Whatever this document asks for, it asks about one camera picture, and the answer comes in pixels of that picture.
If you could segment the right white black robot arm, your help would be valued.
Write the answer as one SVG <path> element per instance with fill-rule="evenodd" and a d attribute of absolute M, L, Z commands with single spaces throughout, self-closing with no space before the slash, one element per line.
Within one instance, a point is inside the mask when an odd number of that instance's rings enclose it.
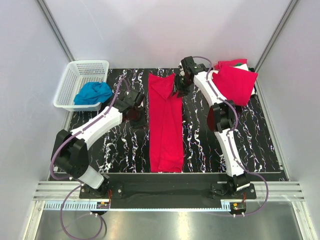
<path fill-rule="evenodd" d="M 193 56 L 183 58 L 179 63 L 179 75 L 174 77 L 172 95 L 179 98 L 186 96 L 191 85 L 195 85 L 202 92 L 209 105 L 207 125 L 220 144 L 227 174 L 225 185 L 211 192 L 219 197 L 230 196 L 244 200 L 250 180 L 241 163 L 234 139 L 234 131 L 239 121 L 237 111 L 234 102 L 228 100 L 214 84 L 212 73 L 211 67 L 195 63 Z"/>

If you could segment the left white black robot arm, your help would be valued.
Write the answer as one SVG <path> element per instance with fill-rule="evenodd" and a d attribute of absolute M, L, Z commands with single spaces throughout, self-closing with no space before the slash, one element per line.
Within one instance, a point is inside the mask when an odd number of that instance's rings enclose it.
<path fill-rule="evenodd" d="M 54 175 L 54 166 L 64 171 L 69 177 L 79 181 L 83 190 L 96 198 L 103 198 L 109 190 L 109 180 L 98 173 L 89 163 L 88 150 L 112 128 L 129 122 L 133 128 L 146 125 L 146 110 L 143 106 L 145 95 L 130 90 L 120 99 L 113 98 L 105 109 L 84 125 L 72 131 L 61 130 L 57 133 L 52 151 L 50 174 Z"/>

